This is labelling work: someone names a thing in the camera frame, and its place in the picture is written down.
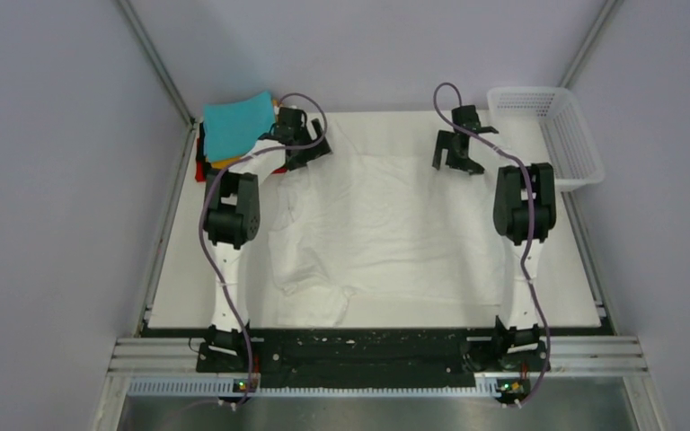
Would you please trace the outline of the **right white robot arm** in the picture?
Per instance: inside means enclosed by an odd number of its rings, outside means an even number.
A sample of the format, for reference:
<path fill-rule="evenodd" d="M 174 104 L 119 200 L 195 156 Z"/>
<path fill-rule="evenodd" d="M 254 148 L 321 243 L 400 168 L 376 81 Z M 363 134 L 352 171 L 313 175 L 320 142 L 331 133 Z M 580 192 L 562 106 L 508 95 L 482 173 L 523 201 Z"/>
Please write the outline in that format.
<path fill-rule="evenodd" d="M 481 173 L 482 165 L 469 157 L 471 140 L 476 140 L 507 163 L 497 171 L 493 201 L 493 224 L 504 240 L 516 268 L 504 288 L 503 304 L 494 323 L 491 359 L 503 370 L 514 370 L 526 360 L 527 352 L 540 349 L 541 336 L 550 334 L 549 324 L 537 296 L 535 280 L 544 243 L 556 225 L 556 196 L 553 167 L 549 163 L 527 165 L 511 150 L 492 143 L 473 105 L 458 105 L 447 116 L 434 107 L 449 131 L 438 133 L 432 165 L 467 173 Z"/>

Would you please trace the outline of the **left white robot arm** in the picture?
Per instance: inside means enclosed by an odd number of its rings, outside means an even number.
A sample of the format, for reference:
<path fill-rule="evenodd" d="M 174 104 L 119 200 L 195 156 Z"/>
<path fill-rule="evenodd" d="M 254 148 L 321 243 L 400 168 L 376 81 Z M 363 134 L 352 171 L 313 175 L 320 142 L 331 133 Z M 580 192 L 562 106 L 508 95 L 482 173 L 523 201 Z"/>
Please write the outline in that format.
<path fill-rule="evenodd" d="M 251 363 L 250 318 L 242 295 L 241 272 L 261 228 L 261 185 L 274 172 L 291 172 L 332 152 L 324 113 L 310 119 L 304 110 L 281 107 L 269 131 L 246 155 L 207 174 L 199 243 L 215 273 L 215 305 L 207 349 L 231 371 Z"/>

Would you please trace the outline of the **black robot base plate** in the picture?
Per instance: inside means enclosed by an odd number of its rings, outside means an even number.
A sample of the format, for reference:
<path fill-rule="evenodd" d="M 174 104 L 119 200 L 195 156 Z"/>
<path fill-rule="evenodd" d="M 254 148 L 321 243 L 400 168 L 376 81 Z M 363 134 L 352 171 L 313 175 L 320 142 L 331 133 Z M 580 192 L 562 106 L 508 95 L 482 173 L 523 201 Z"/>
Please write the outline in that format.
<path fill-rule="evenodd" d="M 530 377 L 546 367 L 540 349 L 495 356 L 494 329 L 252 329 L 252 355 L 198 350 L 202 374 L 258 375 L 271 388 L 469 387 L 485 372 Z"/>

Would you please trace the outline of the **white t shirt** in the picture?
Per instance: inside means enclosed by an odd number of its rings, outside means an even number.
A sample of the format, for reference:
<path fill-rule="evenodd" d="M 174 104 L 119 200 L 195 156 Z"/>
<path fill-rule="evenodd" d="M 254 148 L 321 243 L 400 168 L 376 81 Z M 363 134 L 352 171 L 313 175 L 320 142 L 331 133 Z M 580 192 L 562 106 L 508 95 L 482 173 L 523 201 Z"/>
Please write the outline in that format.
<path fill-rule="evenodd" d="M 435 169 L 436 134 L 334 121 L 332 154 L 282 177 L 269 232 L 278 325 L 338 326 L 357 298 L 501 302 L 494 178 Z"/>

